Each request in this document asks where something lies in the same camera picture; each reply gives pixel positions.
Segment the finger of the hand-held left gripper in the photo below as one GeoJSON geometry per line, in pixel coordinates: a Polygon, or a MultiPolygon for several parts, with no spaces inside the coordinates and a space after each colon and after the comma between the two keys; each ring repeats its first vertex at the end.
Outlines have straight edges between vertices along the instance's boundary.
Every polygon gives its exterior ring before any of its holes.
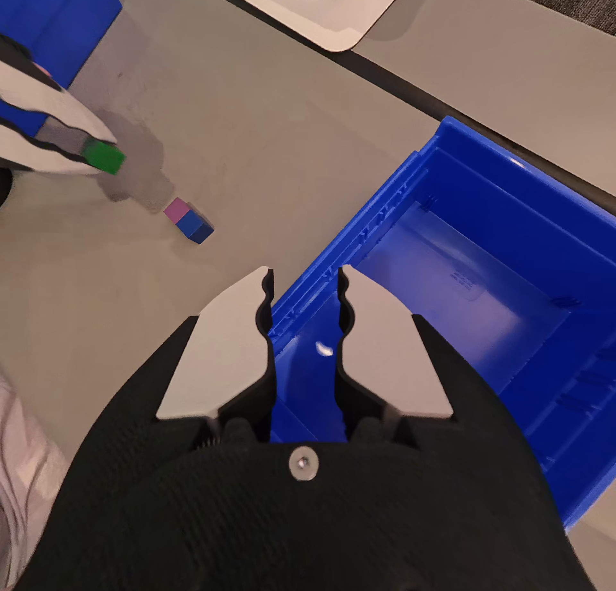
{"type": "Polygon", "coordinates": [[[1,123],[1,169],[63,175],[101,172],[84,157],[30,137],[11,122],[1,123]]]}
{"type": "Polygon", "coordinates": [[[117,143],[104,122],[66,89],[50,86],[4,62],[1,62],[1,99],[14,108],[51,116],[94,139],[117,143]]]}

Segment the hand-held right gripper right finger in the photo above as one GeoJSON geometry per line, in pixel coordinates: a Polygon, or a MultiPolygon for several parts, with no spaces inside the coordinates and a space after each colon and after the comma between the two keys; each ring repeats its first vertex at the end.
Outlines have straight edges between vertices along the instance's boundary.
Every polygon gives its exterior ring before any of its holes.
{"type": "Polygon", "coordinates": [[[336,403],[359,418],[448,419],[453,409],[412,312],[350,265],[338,271],[336,403]]]}

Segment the green wooden cube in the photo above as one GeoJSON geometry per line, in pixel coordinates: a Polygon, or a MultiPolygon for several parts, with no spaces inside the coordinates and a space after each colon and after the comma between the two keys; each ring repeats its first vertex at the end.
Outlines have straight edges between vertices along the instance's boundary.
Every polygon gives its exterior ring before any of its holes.
{"type": "Polygon", "coordinates": [[[126,161],[126,155],[116,145],[93,138],[84,142],[81,156],[91,167],[114,176],[126,161]]]}

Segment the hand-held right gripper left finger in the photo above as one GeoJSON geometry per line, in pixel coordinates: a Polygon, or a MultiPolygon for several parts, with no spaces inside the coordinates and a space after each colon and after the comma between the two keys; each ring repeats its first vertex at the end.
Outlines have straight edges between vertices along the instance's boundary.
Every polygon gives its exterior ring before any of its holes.
{"type": "Polygon", "coordinates": [[[159,405],[159,420],[262,420],[271,412],[273,279],[273,269],[260,266],[200,311],[159,405]]]}

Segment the person's pale shirt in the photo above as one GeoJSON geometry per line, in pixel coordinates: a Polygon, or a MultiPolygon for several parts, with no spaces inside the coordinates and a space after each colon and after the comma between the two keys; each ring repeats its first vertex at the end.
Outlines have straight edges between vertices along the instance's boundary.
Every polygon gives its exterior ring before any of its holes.
{"type": "Polygon", "coordinates": [[[11,590],[41,539],[68,462],[1,376],[1,590],[11,590]]]}

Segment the blue plastic bin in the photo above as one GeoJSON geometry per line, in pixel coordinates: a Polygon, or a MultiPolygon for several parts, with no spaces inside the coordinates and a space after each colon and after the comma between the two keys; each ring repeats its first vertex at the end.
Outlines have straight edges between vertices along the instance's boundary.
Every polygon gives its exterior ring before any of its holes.
{"type": "Polygon", "coordinates": [[[344,264],[492,387],[573,527],[615,478],[615,216],[446,117],[273,306],[272,441],[344,439],[344,264]]]}
{"type": "MultiPolygon", "coordinates": [[[[35,64],[67,90],[120,10],[119,0],[1,0],[1,33],[24,45],[35,64]]],[[[47,118],[1,99],[1,122],[30,137],[47,118]]]]}

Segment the blue wooden cube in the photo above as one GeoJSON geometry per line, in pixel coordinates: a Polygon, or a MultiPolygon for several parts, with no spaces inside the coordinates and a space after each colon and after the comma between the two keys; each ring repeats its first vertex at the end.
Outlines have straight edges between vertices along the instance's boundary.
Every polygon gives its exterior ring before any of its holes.
{"type": "Polygon", "coordinates": [[[175,225],[188,240],[196,244],[202,244],[214,232],[212,225],[192,209],[186,211],[175,225]]]}

